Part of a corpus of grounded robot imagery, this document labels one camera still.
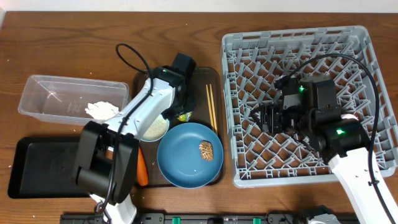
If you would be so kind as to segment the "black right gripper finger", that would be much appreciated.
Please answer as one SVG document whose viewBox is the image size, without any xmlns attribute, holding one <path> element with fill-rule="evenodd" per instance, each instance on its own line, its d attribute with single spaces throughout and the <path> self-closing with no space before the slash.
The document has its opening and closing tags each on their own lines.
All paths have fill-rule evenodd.
<svg viewBox="0 0 398 224">
<path fill-rule="evenodd" d="M 269 104 L 260 104 L 257 107 L 253 108 L 252 111 L 262 111 L 265 110 Z"/>
<path fill-rule="evenodd" d="M 260 130 L 265 130 L 264 114 L 262 110 L 251 110 L 249 115 Z"/>
</svg>

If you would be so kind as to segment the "green snack wrapper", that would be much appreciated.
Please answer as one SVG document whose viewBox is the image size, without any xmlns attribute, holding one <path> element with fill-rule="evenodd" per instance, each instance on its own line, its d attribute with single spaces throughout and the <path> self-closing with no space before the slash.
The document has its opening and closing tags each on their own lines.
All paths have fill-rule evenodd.
<svg viewBox="0 0 398 224">
<path fill-rule="evenodd" d="M 188 122 L 192 116 L 191 112 L 181 114 L 177 119 L 181 122 Z"/>
</svg>

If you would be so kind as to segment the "light blue rice bowl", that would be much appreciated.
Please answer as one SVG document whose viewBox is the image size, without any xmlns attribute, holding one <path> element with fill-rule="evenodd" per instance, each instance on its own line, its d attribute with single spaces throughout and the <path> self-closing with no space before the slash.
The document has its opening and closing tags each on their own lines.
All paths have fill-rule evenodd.
<svg viewBox="0 0 398 224">
<path fill-rule="evenodd" d="M 144 133 L 142 141 L 154 142 L 160 140 L 169 130 L 170 121 L 159 115 Z"/>
</svg>

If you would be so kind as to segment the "pink cup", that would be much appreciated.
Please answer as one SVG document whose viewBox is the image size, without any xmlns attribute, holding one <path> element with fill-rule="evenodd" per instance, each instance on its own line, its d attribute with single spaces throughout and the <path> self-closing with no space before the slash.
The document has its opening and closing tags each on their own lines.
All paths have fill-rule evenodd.
<svg viewBox="0 0 398 224">
<path fill-rule="evenodd" d="M 341 118 L 344 122 L 358 122 L 359 119 L 353 114 L 342 114 Z"/>
</svg>

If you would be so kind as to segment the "white tissue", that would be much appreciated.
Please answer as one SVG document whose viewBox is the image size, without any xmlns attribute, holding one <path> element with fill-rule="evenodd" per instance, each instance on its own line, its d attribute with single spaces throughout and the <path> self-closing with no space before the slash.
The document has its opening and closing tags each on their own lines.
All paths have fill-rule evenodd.
<svg viewBox="0 0 398 224">
<path fill-rule="evenodd" d="M 88 103 L 85 112 L 93 119 L 108 120 L 119 113 L 119 108 L 107 101 L 99 101 L 96 103 Z"/>
</svg>

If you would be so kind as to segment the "orange carrot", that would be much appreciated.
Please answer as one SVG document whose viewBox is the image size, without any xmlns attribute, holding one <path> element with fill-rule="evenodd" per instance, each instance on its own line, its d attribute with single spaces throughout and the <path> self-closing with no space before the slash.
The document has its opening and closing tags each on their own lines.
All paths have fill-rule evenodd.
<svg viewBox="0 0 398 224">
<path fill-rule="evenodd" d="M 140 186 L 147 186 L 149 183 L 147 167 L 141 148 L 139 148 L 137 160 L 137 181 Z"/>
</svg>

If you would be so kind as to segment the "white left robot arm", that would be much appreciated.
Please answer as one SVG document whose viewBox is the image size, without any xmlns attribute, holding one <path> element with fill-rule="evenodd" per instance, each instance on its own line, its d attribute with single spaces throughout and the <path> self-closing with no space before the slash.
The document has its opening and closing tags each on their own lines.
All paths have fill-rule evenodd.
<svg viewBox="0 0 398 224">
<path fill-rule="evenodd" d="M 196 62 L 179 53 L 170 66 L 155 67 L 141 91 L 117 115 L 82 129 L 72 181 L 96 201 L 86 223 L 132 223 L 130 192 L 136 181 L 139 142 L 158 116 L 175 119 L 196 106 L 189 82 Z"/>
</svg>

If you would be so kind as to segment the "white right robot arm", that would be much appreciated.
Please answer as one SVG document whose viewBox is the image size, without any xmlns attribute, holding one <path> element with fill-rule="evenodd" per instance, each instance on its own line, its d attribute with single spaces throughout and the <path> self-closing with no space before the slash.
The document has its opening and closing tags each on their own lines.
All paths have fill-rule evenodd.
<svg viewBox="0 0 398 224">
<path fill-rule="evenodd" d="M 250 115 L 269 134 L 296 132 L 321 155 L 343 186 L 360 223 L 397 223 L 397 204 L 376 164 L 373 140 L 353 114 L 343 114 L 328 77 L 279 78 L 280 103 Z"/>
</svg>

